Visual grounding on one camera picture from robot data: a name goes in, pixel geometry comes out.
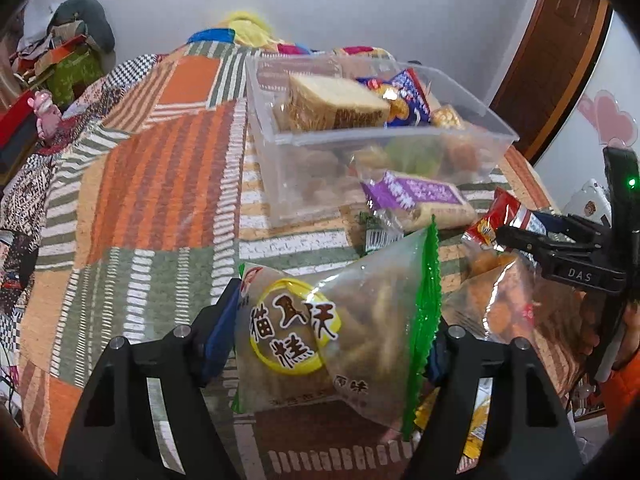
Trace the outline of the person right hand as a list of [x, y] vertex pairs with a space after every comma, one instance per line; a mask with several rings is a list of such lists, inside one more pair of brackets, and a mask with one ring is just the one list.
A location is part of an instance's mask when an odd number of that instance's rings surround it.
[[619, 370], [630, 362], [639, 351], [639, 301], [629, 301], [620, 318], [613, 339], [606, 346], [598, 335], [604, 312], [605, 296], [600, 292], [585, 292], [580, 304], [582, 328], [580, 352], [591, 356], [602, 347], [602, 361], [597, 369], [597, 380], [607, 380], [613, 370]]

